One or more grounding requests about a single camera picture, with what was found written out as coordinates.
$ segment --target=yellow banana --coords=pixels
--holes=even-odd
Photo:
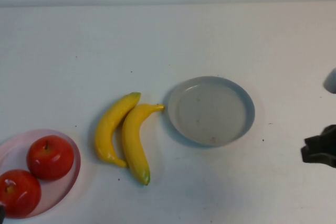
[[[117,157],[113,145],[112,135],[126,114],[136,106],[141,93],[130,93],[117,101],[100,119],[95,136],[95,148],[98,157],[107,163],[120,167],[127,167],[125,160]]]
[[[151,179],[149,165],[140,142],[142,122],[153,112],[164,109],[164,105],[140,104],[126,116],[122,126],[122,147],[133,176],[148,185]]]

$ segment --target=plastic plate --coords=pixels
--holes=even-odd
[[[26,155],[29,147],[39,138],[48,135],[57,135],[66,139],[72,146],[75,159],[71,170],[63,178],[51,182],[39,180],[42,190],[41,201],[26,218],[42,214],[49,210],[69,193],[80,170],[80,153],[78,147],[69,136],[54,130],[28,131],[18,134],[0,145],[0,174],[11,169],[28,170]]]

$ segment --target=white table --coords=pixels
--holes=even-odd
[[[0,20],[0,140],[52,128],[82,154],[61,203],[5,223],[334,223],[336,169],[304,164],[300,148],[336,120],[322,86],[336,64],[335,2],[2,8]],[[250,93],[248,135],[200,148],[157,113],[141,131],[148,187],[97,160],[92,136],[113,101],[141,91],[162,102],[206,75]]]

